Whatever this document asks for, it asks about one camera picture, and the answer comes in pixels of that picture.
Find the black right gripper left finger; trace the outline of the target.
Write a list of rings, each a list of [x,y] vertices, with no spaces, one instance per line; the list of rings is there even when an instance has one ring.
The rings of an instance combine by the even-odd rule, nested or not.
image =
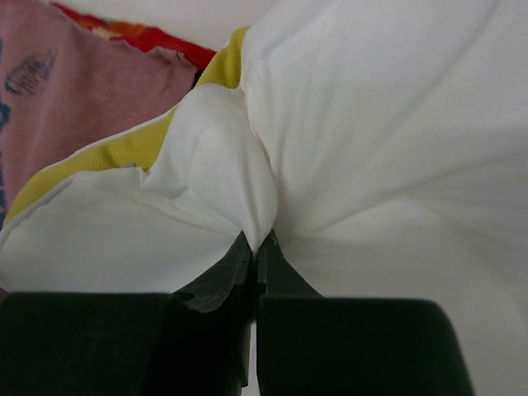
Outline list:
[[[241,394],[251,264],[239,235],[217,263],[171,294],[5,296],[2,394]]]

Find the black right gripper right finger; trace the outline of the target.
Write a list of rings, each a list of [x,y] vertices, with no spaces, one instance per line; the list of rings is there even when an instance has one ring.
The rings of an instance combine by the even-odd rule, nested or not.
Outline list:
[[[257,381],[263,395],[471,395],[455,330],[423,299],[320,295],[275,234],[257,252]]]

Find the white pillow with yellow edge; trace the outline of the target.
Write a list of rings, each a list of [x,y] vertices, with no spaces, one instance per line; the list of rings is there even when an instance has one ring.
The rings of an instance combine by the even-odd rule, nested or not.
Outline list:
[[[161,116],[35,174],[9,291],[169,292],[275,231],[330,296],[437,302],[527,392],[527,4],[283,1]]]

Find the pink and red pillowcase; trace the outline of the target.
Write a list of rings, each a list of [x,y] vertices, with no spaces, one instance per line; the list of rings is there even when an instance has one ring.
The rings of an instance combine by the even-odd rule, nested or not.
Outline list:
[[[1,4],[1,211],[41,169],[161,115],[214,52],[56,2]]]

